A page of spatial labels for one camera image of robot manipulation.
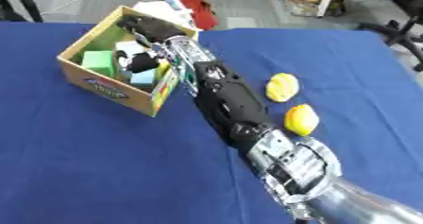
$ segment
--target silver metal arm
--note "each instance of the silver metal arm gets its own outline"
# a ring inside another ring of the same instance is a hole
[[[183,36],[153,48],[171,61],[180,81],[196,97],[199,85],[194,64],[215,57]],[[213,71],[210,77],[216,78],[215,73],[222,74]],[[266,190],[294,219],[326,224],[423,224],[417,210],[344,181],[336,156],[314,138],[293,143],[281,130],[269,128],[246,158]]]
[[[330,187],[307,201],[313,216],[322,223],[337,224],[417,224],[423,215],[391,199],[366,192],[339,177]]]

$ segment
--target box label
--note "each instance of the box label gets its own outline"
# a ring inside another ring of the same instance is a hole
[[[178,84],[178,76],[169,69],[161,82],[156,86],[156,89],[151,93],[151,101],[153,103],[154,111],[157,112],[161,105],[166,100],[167,96],[174,90]]]
[[[113,86],[109,85],[105,80],[97,79],[97,78],[85,78],[84,79],[88,84],[93,86],[97,92],[104,95],[105,97],[111,99],[128,99],[129,97],[123,93],[118,91]]]

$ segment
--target printed logo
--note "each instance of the printed logo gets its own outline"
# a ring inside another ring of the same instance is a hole
[[[96,91],[108,98],[128,99],[128,96],[125,93],[116,90],[114,87],[108,85],[108,83],[104,80],[96,78],[85,78],[85,81],[91,84]]]

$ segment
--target red cloth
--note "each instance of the red cloth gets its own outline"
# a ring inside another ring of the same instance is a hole
[[[180,0],[187,9],[193,10],[193,19],[198,28],[210,30],[217,25],[212,6],[205,0]]]

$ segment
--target yellow ball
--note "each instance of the yellow ball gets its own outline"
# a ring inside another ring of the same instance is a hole
[[[276,102],[286,102],[299,91],[298,80],[291,74],[279,73],[270,78],[266,95]]]
[[[302,104],[291,108],[285,114],[284,125],[300,136],[307,136],[314,131],[319,121],[319,116],[313,108],[308,104]]]

